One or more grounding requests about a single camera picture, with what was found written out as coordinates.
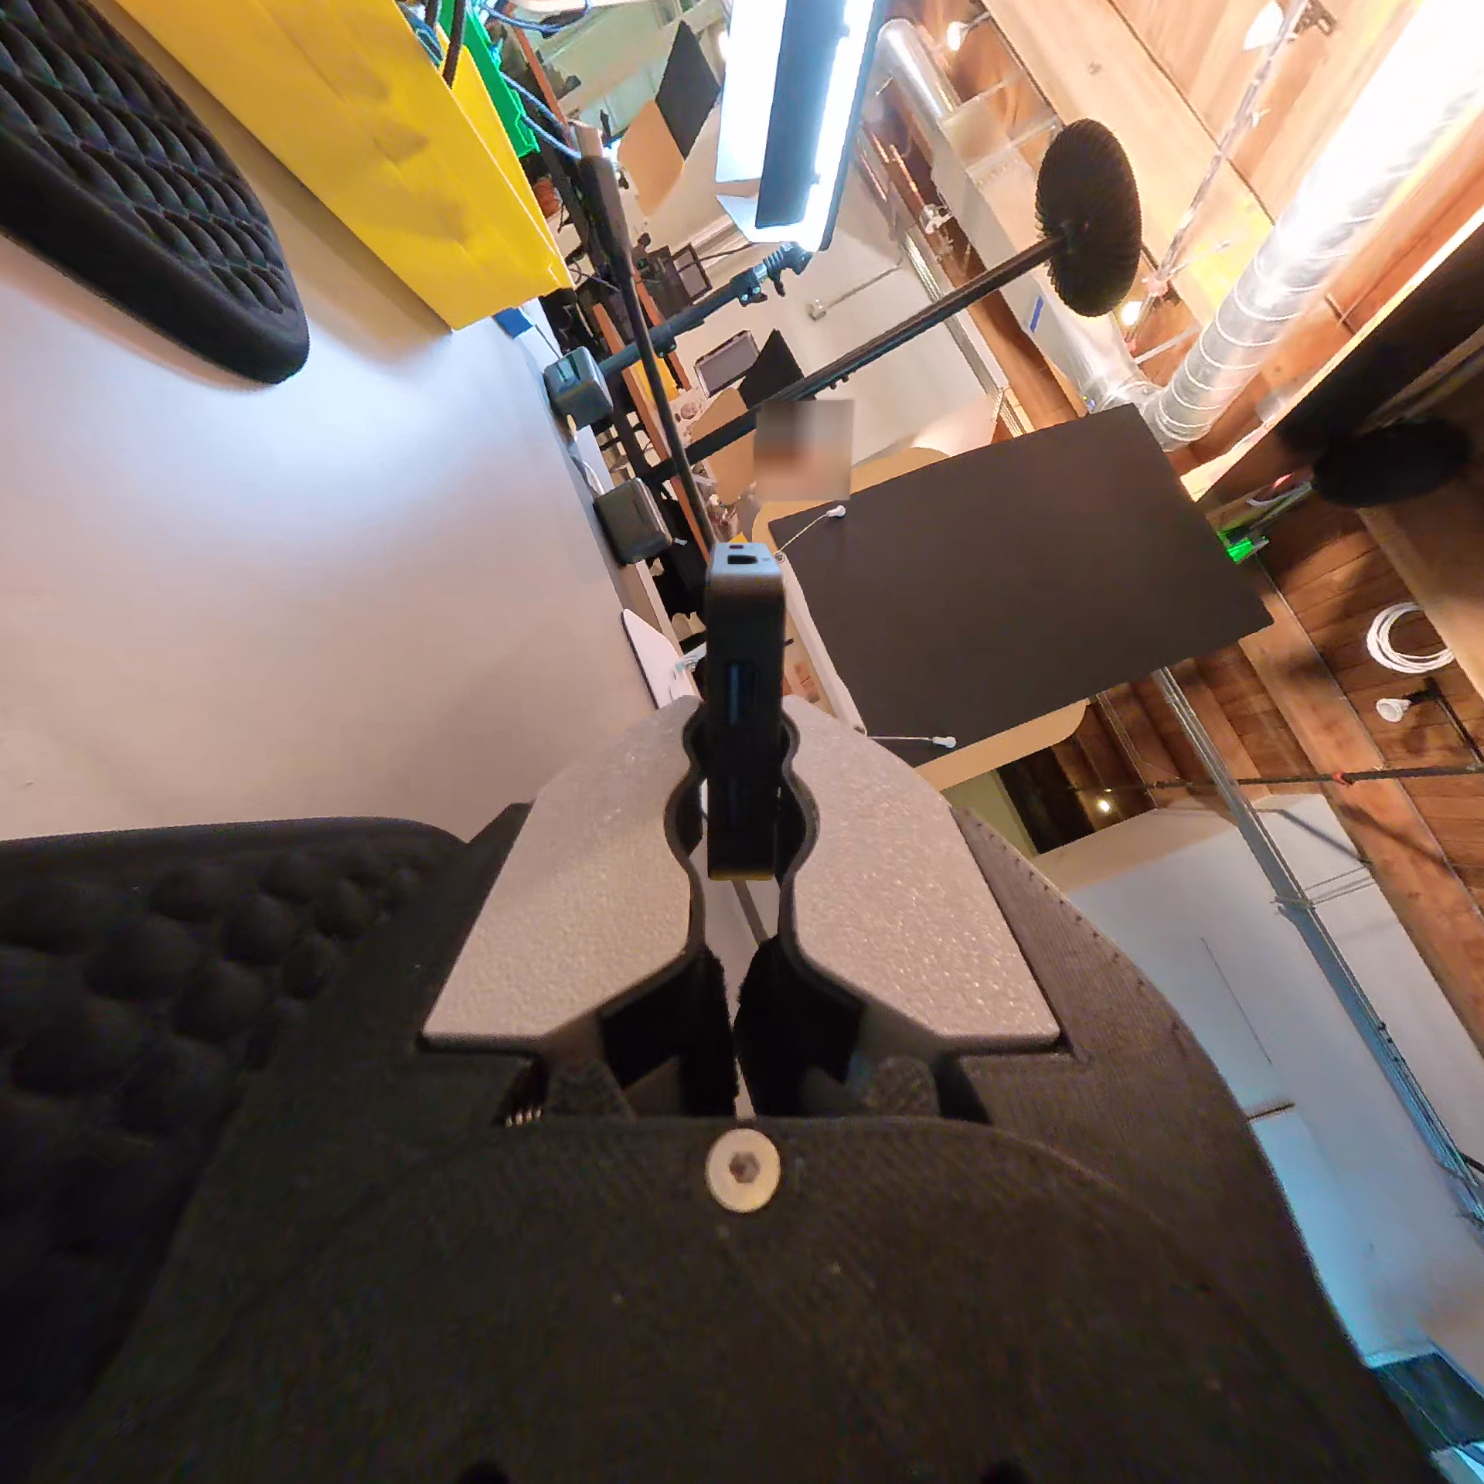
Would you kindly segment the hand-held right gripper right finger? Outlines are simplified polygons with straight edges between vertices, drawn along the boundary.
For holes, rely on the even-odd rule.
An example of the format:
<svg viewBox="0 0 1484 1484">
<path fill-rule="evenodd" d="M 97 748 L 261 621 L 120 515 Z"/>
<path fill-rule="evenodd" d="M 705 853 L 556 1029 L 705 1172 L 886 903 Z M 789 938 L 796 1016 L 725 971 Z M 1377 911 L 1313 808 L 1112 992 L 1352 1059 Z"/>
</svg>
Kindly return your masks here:
<svg viewBox="0 0 1484 1484">
<path fill-rule="evenodd" d="M 806 842 L 784 872 L 795 962 L 863 1005 L 866 1050 L 1042 1054 L 1054 1016 L 955 808 L 907 760 L 788 699 Z"/>
</svg>

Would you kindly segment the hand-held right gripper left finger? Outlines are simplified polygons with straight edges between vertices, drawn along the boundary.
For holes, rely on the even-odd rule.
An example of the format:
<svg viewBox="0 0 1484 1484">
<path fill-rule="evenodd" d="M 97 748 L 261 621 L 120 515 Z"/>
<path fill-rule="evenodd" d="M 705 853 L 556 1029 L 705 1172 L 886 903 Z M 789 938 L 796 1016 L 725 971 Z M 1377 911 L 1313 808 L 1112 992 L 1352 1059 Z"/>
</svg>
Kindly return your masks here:
<svg viewBox="0 0 1484 1484">
<path fill-rule="evenodd" d="M 696 695 L 568 764 L 531 803 L 423 1018 L 434 1050 L 589 1054 L 600 1016 L 705 946 L 682 808 Z"/>
</svg>

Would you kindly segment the black square adapter hub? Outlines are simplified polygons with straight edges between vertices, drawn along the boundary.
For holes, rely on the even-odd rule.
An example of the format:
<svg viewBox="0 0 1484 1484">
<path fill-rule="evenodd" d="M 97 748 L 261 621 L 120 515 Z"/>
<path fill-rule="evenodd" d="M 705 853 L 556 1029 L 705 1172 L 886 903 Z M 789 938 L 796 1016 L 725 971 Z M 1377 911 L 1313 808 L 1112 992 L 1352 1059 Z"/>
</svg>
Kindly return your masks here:
<svg viewBox="0 0 1484 1484">
<path fill-rule="evenodd" d="M 806 842 L 784 764 L 788 593 L 769 544 L 719 541 L 705 572 L 704 778 L 711 878 L 730 881 L 757 942 L 777 937 L 750 881 L 784 886 Z"/>
</svg>

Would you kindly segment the yellow plastic bin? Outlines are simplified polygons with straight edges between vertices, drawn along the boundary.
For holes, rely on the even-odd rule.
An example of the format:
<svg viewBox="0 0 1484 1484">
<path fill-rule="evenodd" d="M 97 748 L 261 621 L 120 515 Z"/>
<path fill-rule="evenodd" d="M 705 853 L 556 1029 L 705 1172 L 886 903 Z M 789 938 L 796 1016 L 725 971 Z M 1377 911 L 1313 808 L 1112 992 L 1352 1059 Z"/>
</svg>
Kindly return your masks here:
<svg viewBox="0 0 1484 1484">
<path fill-rule="evenodd" d="M 471 63 L 443 79 L 387 0 L 125 0 L 451 329 L 570 290 Z"/>
</svg>

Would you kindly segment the grey table clamp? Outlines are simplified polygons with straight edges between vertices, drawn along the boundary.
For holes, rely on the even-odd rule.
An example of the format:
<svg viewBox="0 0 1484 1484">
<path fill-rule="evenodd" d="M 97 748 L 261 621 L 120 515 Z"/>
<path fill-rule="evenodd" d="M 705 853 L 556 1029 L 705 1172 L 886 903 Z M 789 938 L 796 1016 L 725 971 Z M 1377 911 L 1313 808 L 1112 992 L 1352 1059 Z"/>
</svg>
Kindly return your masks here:
<svg viewBox="0 0 1484 1484">
<path fill-rule="evenodd" d="M 574 346 L 544 365 L 549 407 L 570 427 L 602 427 L 615 415 L 615 398 L 602 365 L 589 346 Z"/>
<path fill-rule="evenodd" d="M 618 568 L 643 568 L 678 544 L 643 477 L 626 477 L 598 492 L 591 513 Z"/>
</svg>

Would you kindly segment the black padded cushion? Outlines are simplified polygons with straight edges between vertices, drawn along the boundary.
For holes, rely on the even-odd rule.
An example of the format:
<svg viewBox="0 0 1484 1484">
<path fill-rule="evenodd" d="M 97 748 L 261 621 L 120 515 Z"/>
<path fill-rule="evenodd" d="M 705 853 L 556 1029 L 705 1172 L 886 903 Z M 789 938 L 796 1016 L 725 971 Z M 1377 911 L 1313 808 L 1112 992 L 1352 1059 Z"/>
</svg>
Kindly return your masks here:
<svg viewBox="0 0 1484 1484">
<path fill-rule="evenodd" d="M 127 1338 L 245 1090 L 462 848 L 400 817 L 5 842 L 5 1480 Z"/>
</svg>

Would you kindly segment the thin black boom pole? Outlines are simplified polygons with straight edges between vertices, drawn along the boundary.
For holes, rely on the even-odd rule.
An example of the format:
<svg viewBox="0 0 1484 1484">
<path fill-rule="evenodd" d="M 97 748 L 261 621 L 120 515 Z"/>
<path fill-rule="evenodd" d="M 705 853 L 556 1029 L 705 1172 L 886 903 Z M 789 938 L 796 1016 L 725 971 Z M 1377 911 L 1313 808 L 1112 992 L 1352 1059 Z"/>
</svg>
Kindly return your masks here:
<svg viewBox="0 0 1484 1484">
<path fill-rule="evenodd" d="M 598 133 L 585 133 L 585 145 L 598 145 L 598 154 L 583 154 L 579 173 L 583 173 L 585 189 L 591 196 L 591 222 L 598 222 L 600 236 L 602 236 L 602 251 L 609 251 L 609 263 L 615 271 L 615 284 L 621 292 L 621 302 L 626 302 L 626 314 L 629 314 L 629 326 L 634 326 L 634 351 L 640 351 L 643 384 L 647 384 L 647 395 L 652 395 L 652 407 L 655 407 L 655 415 L 660 415 L 661 459 L 652 464 L 643 470 L 643 477 L 652 487 L 660 487 L 660 490 L 678 483 L 690 538 L 704 549 L 704 557 L 711 557 L 712 544 L 717 544 L 717 535 L 712 535 L 705 502 L 697 492 L 696 468 L 690 468 L 689 449 L 682 441 L 682 427 L 678 427 L 678 415 L 673 415 L 673 401 L 667 395 L 667 381 L 661 381 L 661 368 L 660 368 L 660 351 L 655 351 L 655 341 L 652 341 L 652 326 L 647 326 L 647 314 L 643 314 L 643 302 L 640 302 L 640 276 L 634 271 L 618 173 L 615 173 L 615 159 L 602 158 L 602 140 Z"/>
</svg>

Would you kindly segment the LED light panel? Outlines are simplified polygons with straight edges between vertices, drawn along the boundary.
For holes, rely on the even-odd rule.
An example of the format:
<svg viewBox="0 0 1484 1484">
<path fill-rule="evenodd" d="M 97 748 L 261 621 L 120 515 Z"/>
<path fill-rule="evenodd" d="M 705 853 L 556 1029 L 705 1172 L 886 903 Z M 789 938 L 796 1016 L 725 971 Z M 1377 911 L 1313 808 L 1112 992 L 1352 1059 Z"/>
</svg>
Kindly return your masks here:
<svg viewBox="0 0 1484 1484">
<path fill-rule="evenodd" d="M 886 0 L 730 3 L 717 202 L 745 240 L 829 245 L 886 13 Z"/>
</svg>

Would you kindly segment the green plastic bin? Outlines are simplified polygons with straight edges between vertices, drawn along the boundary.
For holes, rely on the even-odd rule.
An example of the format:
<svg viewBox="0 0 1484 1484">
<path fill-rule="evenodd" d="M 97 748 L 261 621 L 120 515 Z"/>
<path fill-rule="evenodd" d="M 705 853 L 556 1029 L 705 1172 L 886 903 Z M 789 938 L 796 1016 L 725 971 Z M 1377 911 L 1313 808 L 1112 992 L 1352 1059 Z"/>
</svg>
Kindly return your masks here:
<svg viewBox="0 0 1484 1484">
<path fill-rule="evenodd" d="M 462 46 L 471 59 L 471 66 L 483 79 L 483 90 L 487 90 L 516 158 L 518 159 L 537 158 L 537 135 L 527 122 L 527 111 L 523 111 L 516 87 L 504 79 L 500 46 L 490 44 L 487 22 L 478 19 L 477 3 L 468 3 Z"/>
</svg>

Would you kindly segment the black quilted mat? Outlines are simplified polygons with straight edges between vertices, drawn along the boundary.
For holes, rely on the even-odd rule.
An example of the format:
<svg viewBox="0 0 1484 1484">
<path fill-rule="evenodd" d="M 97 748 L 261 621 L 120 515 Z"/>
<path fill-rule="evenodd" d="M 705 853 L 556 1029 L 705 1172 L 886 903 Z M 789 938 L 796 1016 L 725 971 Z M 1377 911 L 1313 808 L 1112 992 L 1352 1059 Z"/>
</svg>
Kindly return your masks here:
<svg viewBox="0 0 1484 1484">
<path fill-rule="evenodd" d="M 0 222 L 137 320 L 253 384 L 311 351 L 253 184 L 92 3 L 0 8 Z"/>
</svg>

